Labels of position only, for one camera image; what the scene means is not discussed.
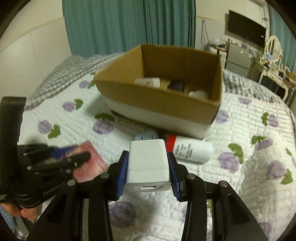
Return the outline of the person's left hand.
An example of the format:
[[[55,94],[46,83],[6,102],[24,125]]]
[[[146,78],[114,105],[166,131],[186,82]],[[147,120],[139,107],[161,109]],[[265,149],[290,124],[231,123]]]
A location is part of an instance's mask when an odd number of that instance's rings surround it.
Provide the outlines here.
[[[29,221],[36,220],[42,210],[39,206],[35,208],[25,208],[21,206],[18,208],[13,202],[2,202],[1,207],[6,213],[14,217],[23,217]]]

